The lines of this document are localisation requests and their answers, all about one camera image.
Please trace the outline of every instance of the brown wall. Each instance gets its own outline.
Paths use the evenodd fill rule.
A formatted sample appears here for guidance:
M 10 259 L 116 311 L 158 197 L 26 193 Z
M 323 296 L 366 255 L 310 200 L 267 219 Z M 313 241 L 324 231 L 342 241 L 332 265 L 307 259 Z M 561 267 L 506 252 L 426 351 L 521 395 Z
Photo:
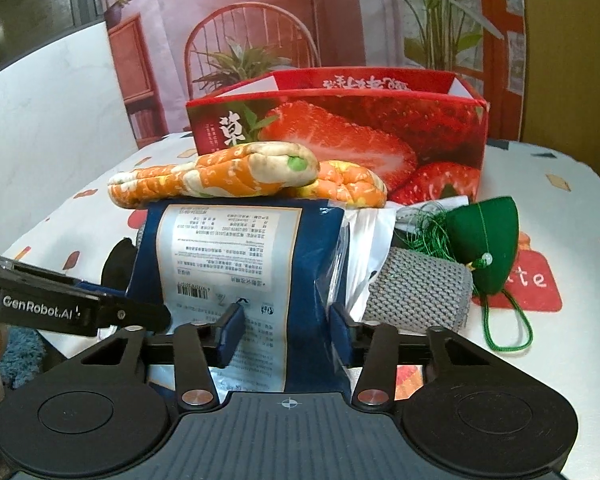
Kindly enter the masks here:
M 525 0 L 525 8 L 522 140 L 567 153 L 600 176 L 600 0 Z

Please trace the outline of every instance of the open box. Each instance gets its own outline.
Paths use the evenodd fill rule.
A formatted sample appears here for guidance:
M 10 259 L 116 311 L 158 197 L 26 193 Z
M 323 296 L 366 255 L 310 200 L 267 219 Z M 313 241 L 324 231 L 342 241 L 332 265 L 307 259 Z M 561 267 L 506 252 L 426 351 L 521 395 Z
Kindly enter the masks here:
M 298 142 L 382 178 L 406 205 L 475 199 L 488 103 L 452 72 L 384 67 L 279 70 L 187 103 L 200 155 L 256 140 Z

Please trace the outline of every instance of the metal bolt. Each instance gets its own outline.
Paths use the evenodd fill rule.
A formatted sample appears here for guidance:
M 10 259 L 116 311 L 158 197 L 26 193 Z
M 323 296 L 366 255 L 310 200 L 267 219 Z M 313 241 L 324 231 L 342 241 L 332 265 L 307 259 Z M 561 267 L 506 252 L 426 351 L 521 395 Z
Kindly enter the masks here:
M 382 390 L 363 390 L 358 394 L 358 400 L 367 406 L 380 406 L 389 400 L 389 395 Z
M 189 406 L 204 406 L 214 400 L 211 392 L 206 390 L 189 390 L 182 394 L 182 402 Z

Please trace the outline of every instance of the round black disc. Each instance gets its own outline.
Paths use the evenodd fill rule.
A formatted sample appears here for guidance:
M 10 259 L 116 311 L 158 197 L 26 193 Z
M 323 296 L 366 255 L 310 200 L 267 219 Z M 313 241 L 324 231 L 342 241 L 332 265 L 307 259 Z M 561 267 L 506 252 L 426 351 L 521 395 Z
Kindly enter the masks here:
M 145 384 L 24 387 L 0 404 L 0 448 L 34 474 L 91 477 L 150 452 L 168 420 L 164 401 Z
M 541 384 L 454 386 L 442 380 L 404 403 L 402 426 L 430 459 L 483 478 L 562 466 L 578 430 L 567 400 Z

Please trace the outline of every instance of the light blue label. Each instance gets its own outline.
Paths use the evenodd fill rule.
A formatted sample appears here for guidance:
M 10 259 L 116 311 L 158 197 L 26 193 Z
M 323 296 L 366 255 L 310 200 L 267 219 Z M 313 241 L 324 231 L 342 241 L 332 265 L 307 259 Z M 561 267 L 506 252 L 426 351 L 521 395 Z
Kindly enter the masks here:
M 246 331 L 231 364 L 213 370 L 219 394 L 281 392 L 286 318 L 300 208 L 170 205 L 156 251 L 164 303 L 177 326 L 213 322 L 241 303 Z

